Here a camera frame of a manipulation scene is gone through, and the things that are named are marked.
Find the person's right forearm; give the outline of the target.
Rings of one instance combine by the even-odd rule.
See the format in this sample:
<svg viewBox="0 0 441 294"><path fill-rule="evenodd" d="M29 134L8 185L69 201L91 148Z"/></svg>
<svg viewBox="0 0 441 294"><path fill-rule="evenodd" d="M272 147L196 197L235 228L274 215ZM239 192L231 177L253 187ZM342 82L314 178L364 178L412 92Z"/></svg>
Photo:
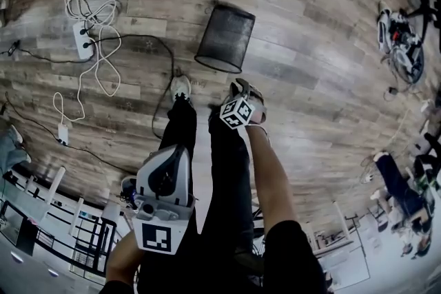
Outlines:
<svg viewBox="0 0 441 294"><path fill-rule="evenodd" d="M291 186L285 170L259 125L246 127L252 150L254 180L265 234L284 221L296 221Z"/></svg>

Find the person's left forearm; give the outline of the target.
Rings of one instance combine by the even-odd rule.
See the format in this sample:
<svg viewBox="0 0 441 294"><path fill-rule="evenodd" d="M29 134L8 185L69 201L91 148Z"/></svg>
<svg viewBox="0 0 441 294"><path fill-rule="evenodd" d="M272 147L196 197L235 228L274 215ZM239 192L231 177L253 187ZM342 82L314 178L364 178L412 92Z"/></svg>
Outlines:
<svg viewBox="0 0 441 294"><path fill-rule="evenodd" d="M106 265L106 282L118 281L131 287L144 250L140 249L134 231L125 235L112 250Z"/></svg>

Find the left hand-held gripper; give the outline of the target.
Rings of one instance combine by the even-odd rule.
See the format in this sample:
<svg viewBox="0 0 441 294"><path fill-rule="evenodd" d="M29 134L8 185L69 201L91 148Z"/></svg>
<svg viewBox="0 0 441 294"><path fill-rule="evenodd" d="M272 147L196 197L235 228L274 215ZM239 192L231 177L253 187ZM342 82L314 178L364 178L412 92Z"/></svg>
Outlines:
<svg viewBox="0 0 441 294"><path fill-rule="evenodd" d="M138 213L132 219L138 248L175 255L197 236L196 198L189 193L189 180L190 158L183 145L156 151L139 169L134 197Z"/></svg>

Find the black mesh waste bin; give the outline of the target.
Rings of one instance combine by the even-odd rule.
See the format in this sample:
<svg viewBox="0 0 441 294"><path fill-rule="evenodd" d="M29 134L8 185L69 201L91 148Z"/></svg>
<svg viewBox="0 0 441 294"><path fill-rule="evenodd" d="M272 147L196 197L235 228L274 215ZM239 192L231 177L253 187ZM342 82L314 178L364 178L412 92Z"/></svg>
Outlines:
<svg viewBox="0 0 441 294"><path fill-rule="evenodd" d="M255 20L240 8L216 4L194 60L213 70L240 74Z"/></svg>

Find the black metal rack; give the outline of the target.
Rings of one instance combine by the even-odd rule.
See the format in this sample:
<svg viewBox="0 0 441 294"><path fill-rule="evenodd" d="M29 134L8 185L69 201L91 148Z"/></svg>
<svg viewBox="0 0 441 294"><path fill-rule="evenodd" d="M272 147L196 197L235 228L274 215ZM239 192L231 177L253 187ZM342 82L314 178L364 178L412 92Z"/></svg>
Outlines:
<svg viewBox="0 0 441 294"><path fill-rule="evenodd" d="M104 277L116 226L96 215L56 208L40 223L22 216L15 246L29 255L83 277Z"/></svg>

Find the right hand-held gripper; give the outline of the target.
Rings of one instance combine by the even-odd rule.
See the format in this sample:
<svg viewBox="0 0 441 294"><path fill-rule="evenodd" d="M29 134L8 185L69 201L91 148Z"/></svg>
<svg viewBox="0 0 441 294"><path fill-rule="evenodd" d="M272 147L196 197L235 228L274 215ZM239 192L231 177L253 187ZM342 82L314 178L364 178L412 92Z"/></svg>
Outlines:
<svg viewBox="0 0 441 294"><path fill-rule="evenodd" d="M267 108L261 92L248 81L237 78L229 86L229 96L220 109L220 119L230 128L260 125L266 121Z"/></svg>

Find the round gear case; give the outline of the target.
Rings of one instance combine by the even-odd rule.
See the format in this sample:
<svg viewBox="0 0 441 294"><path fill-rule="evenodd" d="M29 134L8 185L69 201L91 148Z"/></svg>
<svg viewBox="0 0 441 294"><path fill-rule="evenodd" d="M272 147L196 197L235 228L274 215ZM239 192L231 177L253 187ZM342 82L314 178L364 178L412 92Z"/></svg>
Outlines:
<svg viewBox="0 0 441 294"><path fill-rule="evenodd" d="M133 210L137 209L134 202L136 195L136 178L134 176L126 176L121 181L120 199L124 201Z"/></svg>

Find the person's black clothing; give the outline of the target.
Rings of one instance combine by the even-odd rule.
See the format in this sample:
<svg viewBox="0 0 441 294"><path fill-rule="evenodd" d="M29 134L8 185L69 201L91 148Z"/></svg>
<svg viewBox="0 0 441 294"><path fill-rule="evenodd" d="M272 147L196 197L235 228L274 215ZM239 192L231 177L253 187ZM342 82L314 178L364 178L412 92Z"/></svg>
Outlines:
<svg viewBox="0 0 441 294"><path fill-rule="evenodd" d="M323 269L298 221L265 234L263 283L243 269L252 252L252 189L256 190L249 138L219 117L209 117L213 192L202 231L175 255L145 251L133 287L106 282L99 294L327 294Z"/></svg>

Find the person's left shoe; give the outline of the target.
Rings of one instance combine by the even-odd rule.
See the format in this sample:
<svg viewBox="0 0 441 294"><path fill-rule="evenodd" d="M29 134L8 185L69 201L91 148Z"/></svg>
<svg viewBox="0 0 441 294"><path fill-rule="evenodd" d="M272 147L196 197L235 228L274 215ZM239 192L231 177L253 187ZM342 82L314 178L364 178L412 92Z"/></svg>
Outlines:
<svg viewBox="0 0 441 294"><path fill-rule="evenodd" d="M178 100L189 101L192 93L192 85L186 75L175 76L170 84L170 96L173 103Z"/></svg>

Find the white power strip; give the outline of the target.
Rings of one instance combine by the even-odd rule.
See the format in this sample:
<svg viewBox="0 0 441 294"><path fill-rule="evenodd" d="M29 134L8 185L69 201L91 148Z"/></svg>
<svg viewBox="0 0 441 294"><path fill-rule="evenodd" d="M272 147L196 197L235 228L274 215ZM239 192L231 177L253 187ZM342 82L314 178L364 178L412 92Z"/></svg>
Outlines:
<svg viewBox="0 0 441 294"><path fill-rule="evenodd" d="M92 40L89 38L87 31L82 22L76 22L73 26L74 40L77 52L81 61L91 59L94 54Z"/></svg>

